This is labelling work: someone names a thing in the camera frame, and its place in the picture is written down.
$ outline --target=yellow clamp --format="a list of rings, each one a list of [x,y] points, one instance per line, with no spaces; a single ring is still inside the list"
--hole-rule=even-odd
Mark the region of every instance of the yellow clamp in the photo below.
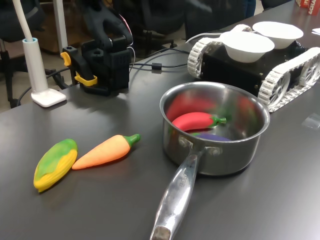
[[[66,67],[69,67],[71,65],[71,58],[70,58],[69,54],[67,52],[62,52],[62,53],[60,53],[60,56],[64,60],[64,65]]]
[[[78,73],[76,73],[76,76],[74,77],[74,79],[76,81],[78,81],[79,83],[82,83],[83,85],[85,85],[87,87],[90,87],[90,86],[98,83],[98,78],[95,75],[93,75],[93,76],[94,76],[94,79],[85,80],[84,78],[80,77]]]

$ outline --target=desk lamp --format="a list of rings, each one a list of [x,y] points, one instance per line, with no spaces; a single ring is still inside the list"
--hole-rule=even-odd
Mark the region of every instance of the desk lamp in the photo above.
[[[48,88],[38,39],[32,37],[20,0],[13,0],[25,39],[22,40],[26,66],[31,83],[32,100],[42,107],[50,107],[67,99],[61,92]]]

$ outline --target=floor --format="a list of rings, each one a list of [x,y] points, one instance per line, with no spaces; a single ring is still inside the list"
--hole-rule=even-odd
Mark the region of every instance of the floor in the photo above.
[[[255,15],[262,13],[263,7],[261,4],[260,0],[256,0],[256,9],[255,9]],[[182,40],[185,38],[185,28],[182,26],[181,29],[178,31],[170,34],[167,36],[169,39],[174,39],[175,43],[178,45],[183,44],[185,41]],[[22,42],[15,42],[15,43],[10,43],[6,44],[6,49],[9,51],[10,57],[14,58],[16,56],[20,56],[23,54],[23,46]],[[43,59],[43,64],[46,69],[62,69],[65,68],[64,66],[64,61],[60,58],[58,55],[51,55],[42,52],[42,59]],[[64,80],[67,84],[71,84],[71,76],[69,71],[63,72],[61,74],[64,76]],[[13,76],[13,97],[14,98],[19,98],[21,93],[27,89],[30,86],[29,82],[29,76],[25,72],[15,72]],[[59,87],[55,84],[54,80],[52,78],[48,79],[48,86],[50,88],[59,90]],[[31,96],[30,92],[28,92],[23,99],[21,100],[21,104],[29,103],[31,102]],[[6,93],[6,84],[5,84],[5,78],[2,73],[0,73],[0,113],[7,111],[10,109],[9,102],[7,101],[7,93]]]

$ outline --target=white paper bowl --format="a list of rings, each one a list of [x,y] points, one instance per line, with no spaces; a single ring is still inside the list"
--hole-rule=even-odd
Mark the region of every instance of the white paper bowl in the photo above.
[[[261,21],[253,25],[253,30],[268,37],[274,42],[275,49],[285,49],[290,44],[301,38],[304,32],[296,26],[275,22]]]
[[[275,44],[267,37],[246,31],[229,31],[221,35],[229,57],[241,63],[253,63]]]

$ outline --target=white track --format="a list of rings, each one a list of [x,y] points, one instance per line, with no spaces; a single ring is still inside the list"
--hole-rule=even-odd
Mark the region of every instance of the white track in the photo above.
[[[246,25],[237,25],[232,31],[252,31]],[[188,57],[188,71],[195,78],[201,77],[203,54],[221,46],[221,38],[204,37],[192,48]],[[299,84],[288,89],[290,72],[303,67]],[[284,62],[275,68],[262,81],[258,98],[274,112],[310,89],[320,77],[320,47],[312,47],[301,55]]]

